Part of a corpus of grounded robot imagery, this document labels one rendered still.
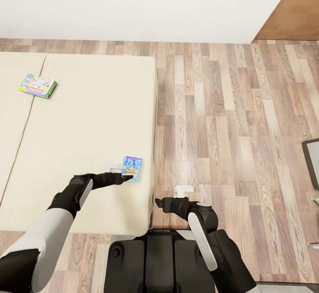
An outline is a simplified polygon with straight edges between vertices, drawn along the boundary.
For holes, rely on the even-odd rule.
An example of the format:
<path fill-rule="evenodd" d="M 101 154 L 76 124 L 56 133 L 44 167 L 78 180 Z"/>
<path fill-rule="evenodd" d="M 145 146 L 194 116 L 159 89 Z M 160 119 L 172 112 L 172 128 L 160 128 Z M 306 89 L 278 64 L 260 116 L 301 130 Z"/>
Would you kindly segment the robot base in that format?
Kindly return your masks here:
<path fill-rule="evenodd" d="M 113 235 L 103 293 L 216 293 L 192 231 Z"/>

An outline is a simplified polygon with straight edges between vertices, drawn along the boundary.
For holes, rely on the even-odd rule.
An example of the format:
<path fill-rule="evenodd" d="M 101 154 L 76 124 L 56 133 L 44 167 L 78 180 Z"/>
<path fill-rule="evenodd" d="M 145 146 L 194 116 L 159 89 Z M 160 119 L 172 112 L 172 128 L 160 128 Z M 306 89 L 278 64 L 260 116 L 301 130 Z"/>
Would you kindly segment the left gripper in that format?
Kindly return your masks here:
<path fill-rule="evenodd" d="M 104 179 L 104 184 L 102 187 L 107 187 L 110 185 L 121 185 L 122 183 L 133 178 L 133 175 L 123 175 L 122 173 L 111 173 L 105 172 L 101 174 Z"/>

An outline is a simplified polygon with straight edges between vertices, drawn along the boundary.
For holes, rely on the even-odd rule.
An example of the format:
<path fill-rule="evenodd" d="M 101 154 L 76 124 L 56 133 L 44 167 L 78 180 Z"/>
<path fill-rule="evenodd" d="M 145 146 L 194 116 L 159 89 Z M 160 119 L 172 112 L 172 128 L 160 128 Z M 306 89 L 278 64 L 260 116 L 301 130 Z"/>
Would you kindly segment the board game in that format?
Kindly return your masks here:
<path fill-rule="evenodd" d="M 128 181 L 138 183 L 142 165 L 142 158 L 125 156 L 123 165 L 124 169 L 121 171 L 122 176 L 133 175 L 133 178 Z"/>
<path fill-rule="evenodd" d="M 56 85 L 57 82 L 52 79 L 28 74 L 18 90 L 48 99 Z"/>

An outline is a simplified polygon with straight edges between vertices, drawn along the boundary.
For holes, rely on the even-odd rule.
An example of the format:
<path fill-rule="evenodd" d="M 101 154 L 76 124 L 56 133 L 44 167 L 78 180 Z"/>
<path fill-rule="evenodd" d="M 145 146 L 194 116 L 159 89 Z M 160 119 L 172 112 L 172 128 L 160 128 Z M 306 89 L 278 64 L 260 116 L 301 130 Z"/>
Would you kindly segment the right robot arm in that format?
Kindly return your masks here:
<path fill-rule="evenodd" d="M 155 198 L 155 202 L 165 214 L 175 213 L 189 223 L 218 293 L 262 293 L 236 243 L 224 229 L 217 230 L 218 217 L 212 206 L 184 196 L 193 191 L 191 185 L 177 185 L 174 197 Z"/>

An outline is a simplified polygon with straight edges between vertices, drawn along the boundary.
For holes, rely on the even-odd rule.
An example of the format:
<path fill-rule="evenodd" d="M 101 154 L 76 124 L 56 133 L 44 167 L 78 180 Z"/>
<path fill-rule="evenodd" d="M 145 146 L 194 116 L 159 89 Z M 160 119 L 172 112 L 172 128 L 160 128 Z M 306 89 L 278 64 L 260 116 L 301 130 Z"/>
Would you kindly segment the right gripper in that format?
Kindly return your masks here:
<path fill-rule="evenodd" d="M 159 208 L 163 208 L 163 212 L 166 213 L 175 213 L 180 216 L 179 209 L 183 202 L 189 201 L 188 197 L 184 198 L 174 198 L 174 197 L 165 197 L 160 199 L 155 198 L 156 205 Z"/>

